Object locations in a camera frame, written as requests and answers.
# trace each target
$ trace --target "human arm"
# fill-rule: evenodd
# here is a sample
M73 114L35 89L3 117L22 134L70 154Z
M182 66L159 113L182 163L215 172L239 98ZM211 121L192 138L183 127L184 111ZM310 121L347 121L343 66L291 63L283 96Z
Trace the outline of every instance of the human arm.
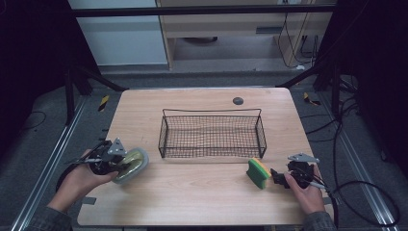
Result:
M317 166L314 166L314 174L320 177ZM309 185L306 189L300 188L289 173L285 173L285 178L299 202L302 211L307 216L303 221L304 230L337 230L331 217L324 209L321 190L312 185Z
M69 230L71 218L67 215L67 211L71 205L94 188L110 182L116 176L117 171L106 175L95 175L89 165L78 165L67 174L46 208L33 218L25 231Z

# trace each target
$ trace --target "green scouring pad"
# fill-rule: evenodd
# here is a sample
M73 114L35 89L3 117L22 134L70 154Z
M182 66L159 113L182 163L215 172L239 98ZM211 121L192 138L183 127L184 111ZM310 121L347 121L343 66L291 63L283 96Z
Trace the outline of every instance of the green scouring pad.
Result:
M251 178L253 183L258 186L258 188L261 190L264 189L266 186L266 180L271 176L270 171L256 158L250 159L248 164L249 169L246 174Z

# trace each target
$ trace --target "gray carpet floor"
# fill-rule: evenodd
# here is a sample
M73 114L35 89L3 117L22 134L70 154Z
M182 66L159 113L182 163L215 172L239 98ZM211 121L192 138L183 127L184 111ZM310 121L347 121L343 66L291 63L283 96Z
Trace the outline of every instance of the gray carpet floor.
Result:
M219 72L200 74L143 74L138 76L107 76L108 79L121 86L132 89L143 88L195 88L195 87L233 87L259 86L270 87L281 84L292 77L293 72ZM311 92L311 80L306 80L293 86L291 93L293 101L301 117L306 132L313 131L331 120L324 105L314 105L303 100L303 92ZM46 191L39 202L38 211L46 205L55 191L56 182L66 166L63 162L80 155L85 149L93 147L106 136L115 107L120 98L120 92L107 89L96 82L91 96L76 96L76 101L85 99L86 104L78 125L67 144L60 162L47 185ZM100 101L104 95L109 95L104 112L98 112ZM342 93L345 101L349 93ZM319 101L324 101L328 92L321 92ZM353 147L363 160L364 167L374 183L386 190L395 200L401 212L399 230L408 230L408 207L405 199L408 193L408 181L403 177L400 169L392 162L383 162L380 150L374 141L364 120L359 116L358 109L351 111L344 117L343 133L349 136ZM7 230L20 212L26 199L36 184L50 153L61 135L65 122L64 88L53 90L37 99L33 113L27 119L26 128L21 131L19 138L8 151L10 157L1 166L1 217L0 226ZM314 155L321 160L319 168L325 182L334 189L333 172L333 141L335 126L331 125L316 133L308 135ZM345 155L344 146L338 142L336 148L337 174L340 183L357 179L355 172ZM360 185L350 186L344 190L344 196L362 215L375 220L366 195ZM80 204L77 203L69 214L78 216ZM383 230L355 216L343 202L339 205L339 224L341 230ZM76 221L74 227L80 228ZM292 227L277 227L277 230L293 230Z
M217 88L217 87L272 87L283 84L292 79L301 70L284 66L278 48L273 39L262 38L218 38L216 43L191 43L190 40L180 39L174 54L174 67L171 71L140 71L138 75L117 73L106 74L105 77L123 87L132 89L145 88ZM66 144L61 159L37 205L38 212L53 196L55 186L61 173L65 170L64 162L78 157L85 149L95 146L100 139L107 135L115 108L120 98L120 92L90 81L93 93L90 96L79 96L76 103L85 102L82 115L75 126L72 136ZM303 100L304 92L313 92L314 77L309 77L298 85L291 87L294 104L301 117L304 130L311 132L331 121L327 103L314 105ZM319 92L318 100L325 102L330 98L330 90ZM103 96L110 99L103 112L98 107ZM342 92L341 100L352 96ZM7 150L8 159L0 163L0 230L10 230L16 217L22 210L33 188L38 181L54 147L64 131L66 107L64 88L56 89L39 97L33 107L33 112L27 119L25 129ZM358 109L346 114L343 119L342 135L352 143L352 151L362 161L365 171L373 183L384 189L395 200L401 212L398 229L408 230L408 180L402 175L399 167L381 159L381 150L372 137L366 122L359 116ZM307 135L314 155L320 159L319 169L326 184L333 191L335 188L333 168L333 145L337 123ZM338 139L336 145L336 167L339 183L356 180L353 162L350 160L350 146ZM344 189L344 197L360 214L374 219L375 214L367 200L367 194L361 185L353 185ZM137 227L81 227L76 223L80 210L80 203L76 203L69 214L73 217L74 230L136 230ZM340 230L387 230L375 227L351 212L340 201L339 205ZM292 226L278 226L274 230L294 230ZM180 230L176 228L149 227L149 230ZM222 227L218 230L250 230L247 227Z

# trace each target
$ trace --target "wooden table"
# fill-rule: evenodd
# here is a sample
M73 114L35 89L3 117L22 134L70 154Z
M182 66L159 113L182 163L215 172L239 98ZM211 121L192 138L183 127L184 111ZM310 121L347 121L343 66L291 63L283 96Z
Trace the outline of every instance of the wooden table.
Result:
M238 106L235 97L243 98ZM246 175L248 158L164 158L158 144L163 109L262 109L268 149L262 162L279 172L288 156L313 155L287 89L127 90L118 103L107 139L126 150L141 147L150 163L126 185L108 183L84 204L81 225L269 225L300 224L304 215L293 197L267 180L264 190Z

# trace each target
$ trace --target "floor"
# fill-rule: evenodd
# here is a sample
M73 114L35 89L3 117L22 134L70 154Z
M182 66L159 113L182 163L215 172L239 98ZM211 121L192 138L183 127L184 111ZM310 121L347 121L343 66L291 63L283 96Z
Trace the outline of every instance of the floor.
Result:
M313 48L311 39L307 39L302 52L297 54L301 61L310 62L311 58L308 51ZM174 54L174 66L172 69L154 69L140 71L137 74L117 75L110 73L106 78L123 86L131 86L134 89L142 88L194 88L194 87L233 87L233 86L269 86L284 83L293 78L302 71L302 68L309 68L311 63L292 64L295 67L287 67L280 56L279 48L274 42L273 37L258 38L218 38L215 42L208 42L207 38L179 39ZM313 92L312 84L314 77L310 77L298 83L291 88L293 101L298 109L299 116L302 119L305 131L313 131L322 124L330 121L330 109L324 105L329 105L330 95L328 92L316 94ZM81 150L88 148L87 141L97 141L103 139L106 135L106 129L109 128L110 121L115 113L115 103L119 100L120 93L112 92L106 87L96 82L91 82L94 86L94 93L91 97L85 99L85 107L81 119L72 135L71 140L63 150L64 155L58 159L60 163L76 155ZM314 96L321 106L305 102L303 93L307 91ZM105 94L111 97L103 114L95 109L99 106L101 97ZM342 100L346 100L350 95L342 93ZM77 97L79 104L84 100ZM16 220L16 216L21 211L24 203L30 198L30 193L36 186L38 177L44 167L47 166L47 155L51 153L53 147L58 141L58 137L63 133L62 126L55 124L64 124L64 89L58 89L40 97L35 109L42 113L35 113L30 116L27 125L38 125L33 129L22 132L20 139L16 141L10 152L15 156L10 160L12 166L21 166L18 169L2 169L0 184L6 186L7 191L2 192L1 204L3 208L9 208L8 213L1 211L0 230L9 230L11 222ZM330 155L332 145L324 139L332 138L335 126L328 126L325 129L308 134L308 139L312 146L315 156L319 157L327 165L322 165L321 172L327 183L333 184L333 156ZM340 224L341 230L408 230L408 208L405 206L405 197L408 193L408 182L400 177L400 172L393 163L384 163L380 155L377 155L378 147L372 140L370 132L364 125L364 122L358 117L357 112L352 112L344 118L344 133L339 139L338 147L339 178L341 182L352 179L360 179L361 174L367 174L369 179L387 189L395 201L400 206L402 220L397 228L382 229L375 227L356 218L356 216L346 209L343 203L340 204ZM29 153L24 156L18 153ZM46 201L53 194L55 181L64 170L61 165L54 169L53 176L45 183L46 189L39 193L39 202L36 207L46 204ZM19 187L15 182L22 182ZM370 189L356 186L356 189L346 192L351 203L358 206L359 211L375 219L372 206L378 205L366 201L372 196ZM80 204L73 206L70 214L77 216ZM294 230L294 227L265 227L265 230ZM117 228L97 228L81 227L74 220L74 230L145 230L145 228L136 227L117 227Z

